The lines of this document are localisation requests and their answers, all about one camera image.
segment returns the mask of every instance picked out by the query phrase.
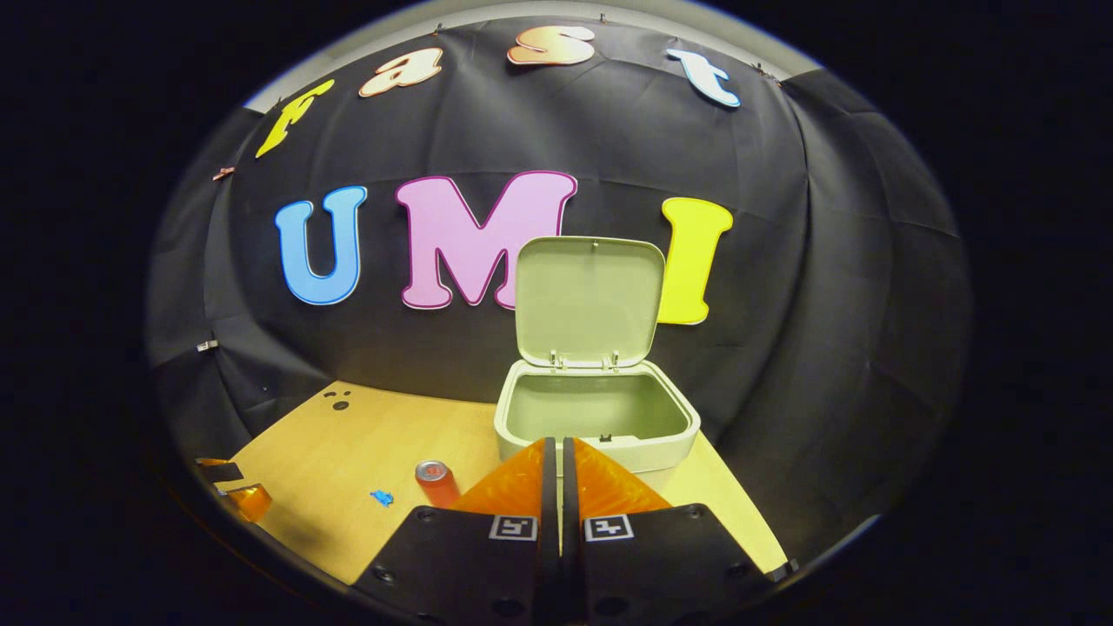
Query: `soda can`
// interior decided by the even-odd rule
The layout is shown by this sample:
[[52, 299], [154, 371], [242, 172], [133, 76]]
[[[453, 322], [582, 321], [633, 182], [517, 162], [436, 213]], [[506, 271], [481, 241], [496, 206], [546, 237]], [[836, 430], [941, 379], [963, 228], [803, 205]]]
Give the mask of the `soda can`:
[[456, 487], [456, 479], [452, 476], [449, 466], [441, 461], [422, 461], [414, 470], [417, 477], [417, 485], [421, 486], [425, 497], [434, 507], [446, 509], [460, 498], [460, 489]]

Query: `pink letter m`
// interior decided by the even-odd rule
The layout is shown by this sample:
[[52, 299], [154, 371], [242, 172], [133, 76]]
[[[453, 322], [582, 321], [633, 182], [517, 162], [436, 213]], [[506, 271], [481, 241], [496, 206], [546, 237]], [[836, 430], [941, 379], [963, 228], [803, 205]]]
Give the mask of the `pink letter m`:
[[499, 260], [506, 257], [506, 280], [494, 301], [514, 307], [518, 253], [534, 237], [560, 235], [564, 203], [575, 194], [575, 178], [560, 172], [523, 172], [506, 183], [480, 226], [451, 178], [411, 180], [395, 193], [410, 215], [410, 286], [402, 302], [414, 309], [442, 309], [452, 292], [441, 282], [437, 256], [467, 304], [483, 300]]

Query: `light green box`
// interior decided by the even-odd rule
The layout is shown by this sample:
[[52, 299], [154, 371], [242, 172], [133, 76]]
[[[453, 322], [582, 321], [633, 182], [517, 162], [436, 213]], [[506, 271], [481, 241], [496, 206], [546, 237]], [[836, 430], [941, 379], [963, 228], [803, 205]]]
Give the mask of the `light green box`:
[[[543, 437], [579, 437], [633, 472], [688, 456], [699, 414], [644, 358], [653, 345], [664, 255], [653, 244], [539, 237], [522, 247], [518, 351], [495, 409], [503, 460]], [[610, 436], [610, 441], [601, 438]]]

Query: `box lid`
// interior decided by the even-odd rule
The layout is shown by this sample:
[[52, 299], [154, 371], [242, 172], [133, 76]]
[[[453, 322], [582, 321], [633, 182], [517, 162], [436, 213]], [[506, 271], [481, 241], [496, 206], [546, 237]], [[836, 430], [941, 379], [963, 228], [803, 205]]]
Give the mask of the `box lid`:
[[538, 237], [522, 246], [516, 271], [518, 351], [530, 363], [624, 368], [649, 354], [664, 280], [653, 244]]

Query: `table surface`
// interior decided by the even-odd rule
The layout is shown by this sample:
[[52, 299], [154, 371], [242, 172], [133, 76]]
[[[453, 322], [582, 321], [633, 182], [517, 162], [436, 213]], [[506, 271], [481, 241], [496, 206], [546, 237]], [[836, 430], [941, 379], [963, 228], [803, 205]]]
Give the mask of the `table surface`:
[[[499, 467], [494, 408], [336, 381], [237, 452], [232, 460], [244, 478], [218, 486], [262, 483], [274, 502], [258, 526], [351, 585], [405, 516], [429, 503], [414, 481], [418, 462], [444, 461], [461, 492]], [[673, 506], [710, 507], [762, 571], [787, 560], [702, 432], [677, 467], [637, 476]], [[375, 490], [394, 503], [384, 507]]]

